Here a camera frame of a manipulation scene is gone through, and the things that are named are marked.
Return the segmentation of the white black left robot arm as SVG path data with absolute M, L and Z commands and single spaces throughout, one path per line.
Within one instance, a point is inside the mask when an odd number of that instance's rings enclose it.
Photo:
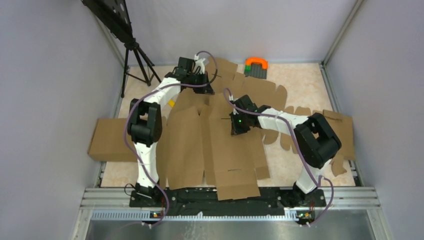
M 196 54 L 193 58 L 180 57 L 178 65 L 167 73 L 161 83 L 140 99 L 130 103 L 126 132 L 134 144 L 138 177 L 133 193 L 149 207 L 160 202 L 159 175 L 156 163 L 157 143 L 162 135 L 162 109 L 184 89 L 196 94 L 213 95 L 206 71 L 205 58 Z

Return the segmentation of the large cardboard box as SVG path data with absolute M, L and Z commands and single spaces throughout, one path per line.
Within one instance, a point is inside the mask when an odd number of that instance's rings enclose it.
M 258 181 L 270 177 L 262 135 L 257 129 L 232 135 L 232 111 L 222 94 L 177 97 L 156 149 L 161 187 L 206 184 L 220 201 L 260 196 Z

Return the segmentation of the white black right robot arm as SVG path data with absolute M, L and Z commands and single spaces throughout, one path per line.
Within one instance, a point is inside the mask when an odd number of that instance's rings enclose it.
M 296 115 L 268 105 L 257 106 L 246 94 L 239 98 L 229 94 L 225 99 L 232 107 L 229 116 L 233 136 L 260 128 L 291 137 L 303 165 L 292 188 L 293 200 L 299 206 L 307 206 L 321 185 L 323 168 L 342 148 L 341 140 L 324 115 L 318 112 Z

